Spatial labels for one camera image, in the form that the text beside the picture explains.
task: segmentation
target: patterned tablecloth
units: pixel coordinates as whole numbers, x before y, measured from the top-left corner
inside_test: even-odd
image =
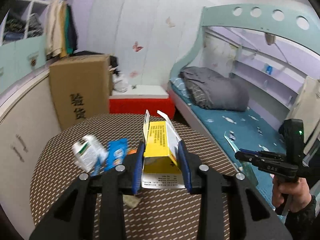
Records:
[[[94,134],[106,147],[111,140],[127,138],[130,148],[137,148],[142,139],[144,116],[136,114],[99,115],[85,120],[51,138],[34,170],[30,185],[30,206],[35,225],[82,172],[74,165],[72,145],[86,134]],[[151,121],[162,120],[150,117]],[[226,155],[208,138],[191,128],[173,122],[189,152],[198,154],[203,163],[217,171],[233,175],[236,170]],[[139,205],[130,209],[124,205],[128,239],[196,239],[199,222],[199,195],[189,195],[185,189],[143,189]],[[99,207],[97,198],[93,238],[99,238]],[[225,239],[229,237],[227,198],[224,202]]]

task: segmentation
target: blue gripper pad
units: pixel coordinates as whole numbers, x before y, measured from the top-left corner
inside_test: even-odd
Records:
[[[179,165],[180,170],[182,172],[183,182],[184,186],[188,190],[188,192],[191,192],[191,174],[189,165],[186,159],[187,148],[183,141],[180,141],[178,144],[178,156],[179,156]]]
[[[139,143],[139,147],[137,150],[137,161],[133,171],[133,179],[132,179],[132,193],[137,194],[141,185],[141,176],[142,176],[142,168],[143,168],[143,153],[145,150],[145,145],[143,142]]]

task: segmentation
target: bed sheet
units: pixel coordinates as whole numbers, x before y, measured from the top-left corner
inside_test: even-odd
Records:
[[[172,85],[172,89],[187,103],[231,161],[236,163],[238,167],[241,164],[235,158],[235,152],[224,135],[228,136],[239,149],[268,150],[285,154],[285,144],[282,136],[249,107],[245,112],[203,109],[193,105],[188,98],[183,97],[175,86]],[[252,166],[252,169],[259,183],[257,189],[272,205],[272,178],[270,174],[259,171],[254,166]]]

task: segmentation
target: human hand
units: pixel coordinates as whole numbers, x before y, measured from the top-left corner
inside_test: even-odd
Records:
[[[305,208],[311,201],[309,186],[305,178],[299,178],[295,183],[280,183],[278,178],[274,176],[272,183],[272,204],[276,208],[284,203],[282,194],[292,195],[292,202],[289,210],[293,213]]]

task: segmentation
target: cabinet handle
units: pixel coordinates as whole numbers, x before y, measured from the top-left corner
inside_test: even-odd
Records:
[[[18,150],[16,149],[16,147],[11,145],[11,149],[15,151],[15,153],[18,155],[18,157],[20,158],[20,161],[24,163],[24,159],[22,158],[21,154],[18,152]]]
[[[27,149],[27,146],[26,144],[24,143],[24,141],[22,140],[21,136],[16,134],[16,138],[19,140],[19,142],[22,144],[23,146],[23,150],[27,153],[28,152],[28,149]]]

